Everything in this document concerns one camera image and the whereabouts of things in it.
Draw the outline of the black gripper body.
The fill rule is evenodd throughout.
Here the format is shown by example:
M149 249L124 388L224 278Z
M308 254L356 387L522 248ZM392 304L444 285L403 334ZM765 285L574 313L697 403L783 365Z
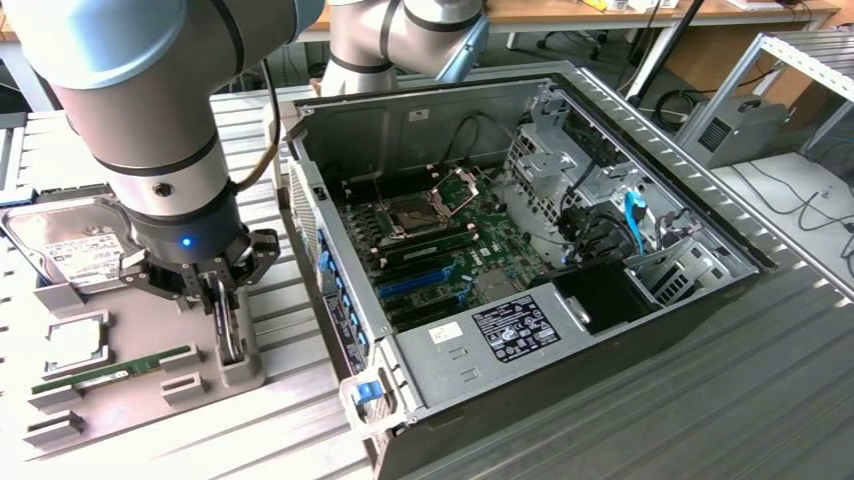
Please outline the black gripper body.
M157 266L181 269L226 257L234 261L250 246L236 195L221 192L196 211L177 216L149 216L123 207L147 259Z

